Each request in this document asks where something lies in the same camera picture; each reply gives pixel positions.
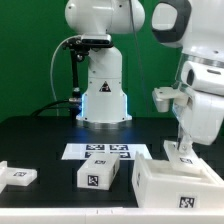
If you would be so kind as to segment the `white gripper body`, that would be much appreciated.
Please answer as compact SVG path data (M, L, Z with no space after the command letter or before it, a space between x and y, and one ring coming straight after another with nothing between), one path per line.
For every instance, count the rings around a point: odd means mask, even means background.
M172 110L192 143L211 145L224 120L224 97L187 89L186 100L175 99Z

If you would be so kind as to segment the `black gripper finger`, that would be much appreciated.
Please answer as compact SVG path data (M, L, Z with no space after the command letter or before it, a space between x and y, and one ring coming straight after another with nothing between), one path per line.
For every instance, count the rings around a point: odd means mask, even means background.
M178 137L177 137L177 149L178 150L189 150L192 147L192 139L185 130L178 126Z

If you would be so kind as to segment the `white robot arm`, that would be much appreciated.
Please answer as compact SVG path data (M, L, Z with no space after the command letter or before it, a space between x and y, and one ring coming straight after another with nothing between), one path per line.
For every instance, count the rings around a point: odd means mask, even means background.
M111 36L138 31L145 20L143 6L139 0L69 0L65 18L89 58L79 119L89 124L128 120L122 55ZM177 117L181 147L211 144L224 121L223 23L224 0L160 0L153 10L156 40L182 49L175 85L153 91L157 110L172 110Z

